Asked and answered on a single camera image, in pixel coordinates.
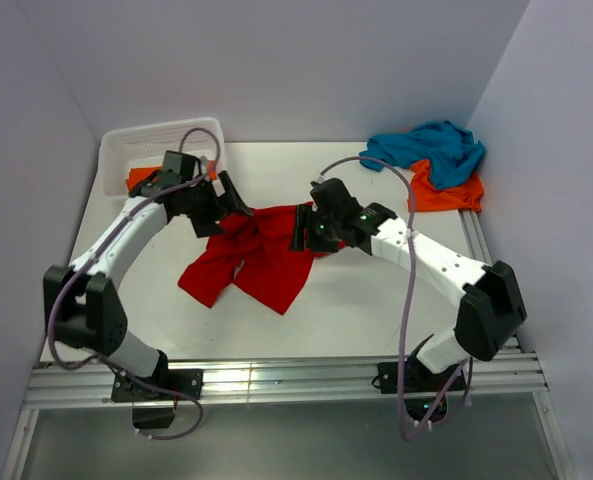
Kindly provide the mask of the red t shirt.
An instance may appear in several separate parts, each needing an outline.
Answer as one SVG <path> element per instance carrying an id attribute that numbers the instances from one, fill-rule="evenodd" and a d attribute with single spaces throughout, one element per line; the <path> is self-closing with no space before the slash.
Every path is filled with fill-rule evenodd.
<path id="1" fill-rule="evenodd" d="M 289 249 L 295 226 L 294 205 L 256 209 L 251 217 L 233 214 L 220 222 L 224 232 L 209 238 L 205 251 L 178 279 L 177 285 L 211 308 L 235 285 L 283 315 L 303 289 L 323 253 Z"/>

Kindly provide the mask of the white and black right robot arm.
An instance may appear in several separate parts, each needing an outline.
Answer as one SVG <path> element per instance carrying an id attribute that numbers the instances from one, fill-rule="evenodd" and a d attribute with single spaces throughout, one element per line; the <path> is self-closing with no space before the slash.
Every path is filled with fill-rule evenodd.
<path id="1" fill-rule="evenodd" d="M 448 368 L 470 358 L 490 361 L 523 324 L 527 314 L 513 268 L 456 253 L 413 230 L 411 222 L 372 203 L 341 218 L 309 204 L 296 207 L 290 248 L 334 253 L 341 245 L 389 261 L 420 278 L 457 308 L 454 325 L 421 342 L 405 359 L 411 383 L 428 390 Z"/>

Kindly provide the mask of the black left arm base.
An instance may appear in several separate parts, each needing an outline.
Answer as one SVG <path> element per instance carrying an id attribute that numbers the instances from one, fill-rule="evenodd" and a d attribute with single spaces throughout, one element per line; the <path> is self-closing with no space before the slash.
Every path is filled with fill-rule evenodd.
<path id="1" fill-rule="evenodd" d="M 132 424 L 141 430 L 164 430 L 172 425 L 180 401 L 201 397 L 204 371 L 170 370 L 159 383 L 152 379 L 134 381 L 123 373 L 115 375 L 110 401 L 132 404 Z"/>

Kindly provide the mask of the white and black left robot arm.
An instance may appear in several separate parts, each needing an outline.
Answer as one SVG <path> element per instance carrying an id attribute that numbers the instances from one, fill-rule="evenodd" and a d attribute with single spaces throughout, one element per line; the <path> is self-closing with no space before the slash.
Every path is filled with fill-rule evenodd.
<path id="1" fill-rule="evenodd" d="M 251 215 L 227 171 L 188 180 L 157 170 L 129 192 L 117 218 L 84 254 L 44 275 L 47 345 L 63 369 L 93 360 L 135 377 L 135 388 L 159 399 L 171 386 L 167 355 L 133 334 L 118 288 L 144 247 L 177 216 L 197 237 L 220 235 L 221 221 Z"/>

